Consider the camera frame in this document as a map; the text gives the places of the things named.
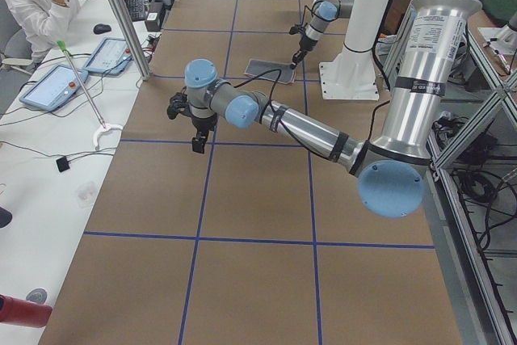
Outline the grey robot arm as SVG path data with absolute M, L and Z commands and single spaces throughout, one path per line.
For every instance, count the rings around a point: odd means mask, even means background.
M 332 22 L 351 17 L 354 2 L 355 0 L 313 0 L 311 6 L 304 8 L 312 18 L 305 22 L 305 16 L 302 15 L 301 22 L 290 27 L 290 35 L 300 36 L 299 48 L 292 56 L 290 69 L 295 69 L 314 49 Z
M 274 63 L 258 77 L 278 82 L 315 47 L 328 25 L 348 18 L 343 50 L 322 64 L 324 100 L 343 103 L 343 117 L 325 124 L 284 103 L 272 93 L 247 90 L 223 79 L 209 60 L 187 64 L 180 97 L 196 128 L 193 149 L 203 152 L 218 120 L 236 128 L 261 124 L 311 154 L 343 166 L 358 180 L 363 205 L 383 217 L 404 217 L 424 197 L 430 164 L 427 138 L 464 38 L 469 18 L 484 0 L 410 0 L 409 31 L 402 38 L 401 64 L 389 81 L 389 103 L 379 134 L 355 139 L 342 126 L 359 123 L 362 103 L 378 101 L 374 77 L 376 36 L 390 0 L 315 0 L 313 18 L 301 29 L 301 43 L 288 65 Z

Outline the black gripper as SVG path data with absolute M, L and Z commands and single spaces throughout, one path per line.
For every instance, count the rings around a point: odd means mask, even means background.
M 191 122 L 196 129 L 196 135 L 191 139 L 192 151 L 198 154 L 203 154 L 209 133 L 216 127 L 217 114 L 213 114 L 205 118 L 193 116 L 191 118 Z
M 298 64 L 304 60 L 305 56 L 314 49 L 316 43 L 316 40 L 302 36 L 299 41 L 299 48 L 292 56 L 292 62 L 289 66 L 290 69 L 295 69 Z

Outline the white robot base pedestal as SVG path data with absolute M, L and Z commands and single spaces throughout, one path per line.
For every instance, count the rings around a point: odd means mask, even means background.
M 372 50 L 389 0 L 355 0 L 343 50 L 319 64 L 322 97 L 328 100 L 379 99 Z

